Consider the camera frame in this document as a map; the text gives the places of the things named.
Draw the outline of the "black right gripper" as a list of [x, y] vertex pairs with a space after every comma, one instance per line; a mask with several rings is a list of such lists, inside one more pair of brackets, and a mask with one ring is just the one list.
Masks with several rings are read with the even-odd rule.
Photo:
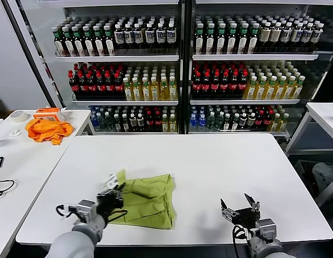
[[256, 222], [260, 219], [260, 202], [255, 201], [253, 197], [244, 194], [251, 208], [233, 210], [228, 208], [223, 199], [221, 199], [221, 213], [227, 221], [235, 218], [235, 225], [241, 225], [243, 228], [255, 228]]

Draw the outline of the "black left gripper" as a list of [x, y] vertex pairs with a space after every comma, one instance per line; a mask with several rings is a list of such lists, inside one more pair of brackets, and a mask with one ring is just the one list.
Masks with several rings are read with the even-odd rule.
[[109, 174], [108, 180], [105, 182], [105, 190], [108, 191], [97, 195], [97, 213], [103, 217], [108, 217], [112, 214], [113, 210], [121, 209], [123, 207], [122, 193], [124, 188], [125, 182], [118, 185], [116, 174]]

